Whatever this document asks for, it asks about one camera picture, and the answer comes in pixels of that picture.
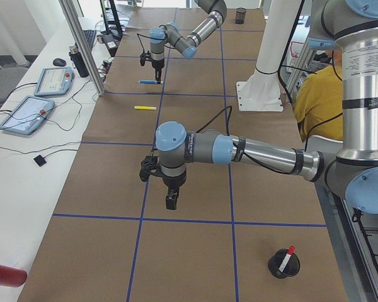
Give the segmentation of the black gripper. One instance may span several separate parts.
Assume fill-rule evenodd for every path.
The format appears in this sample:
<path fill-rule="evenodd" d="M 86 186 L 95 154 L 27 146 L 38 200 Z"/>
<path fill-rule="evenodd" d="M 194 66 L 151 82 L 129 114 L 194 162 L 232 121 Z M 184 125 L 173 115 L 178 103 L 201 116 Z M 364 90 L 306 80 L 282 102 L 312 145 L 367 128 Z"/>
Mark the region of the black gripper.
<path fill-rule="evenodd" d="M 162 69 L 164 68 L 164 59 L 155 60 L 152 59 L 152 67 L 155 69 L 155 80 L 156 82 L 162 82 Z"/>
<path fill-rule="evenodd" d="M 166 167 L 161 165 L 162 178 L 165 185 L 169 187 L 165 197 L 166 209 L 176 210 L 179 189 L 186 182 L 186 165 L 179 167 Z"/>

